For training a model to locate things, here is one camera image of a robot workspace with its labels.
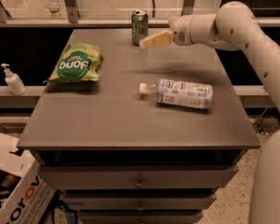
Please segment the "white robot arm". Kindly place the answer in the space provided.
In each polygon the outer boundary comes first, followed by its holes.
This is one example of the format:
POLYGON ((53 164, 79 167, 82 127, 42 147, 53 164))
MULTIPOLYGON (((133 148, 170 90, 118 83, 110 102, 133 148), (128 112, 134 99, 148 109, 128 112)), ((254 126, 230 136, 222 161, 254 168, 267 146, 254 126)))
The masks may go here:
MULTIPOLYGON (((280 113, 280 46, 269 38, 248 6, 232 1, 212 14, 172 17, 169 28, 140 41, 142 49, 204 44, 240 50, 280 113)), ((262 146, 254 174, 248 224, 280 224, 280 130, 262 146)))

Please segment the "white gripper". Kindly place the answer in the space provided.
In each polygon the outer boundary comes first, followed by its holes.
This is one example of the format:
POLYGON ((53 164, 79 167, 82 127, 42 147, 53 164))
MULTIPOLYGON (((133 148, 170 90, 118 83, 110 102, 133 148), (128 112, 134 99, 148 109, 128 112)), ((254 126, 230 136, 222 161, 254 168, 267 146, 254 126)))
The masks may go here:
POLYGON ((152 49, 170 46, 174 42, 179 46, 190 46, 192 41, 190 38, 190 23, 193 19, 192 15, 181 17, 171 17, 168 19, 170 31, 162 31, 160 33, 147 36, 139 42, 141 49, 152 49))

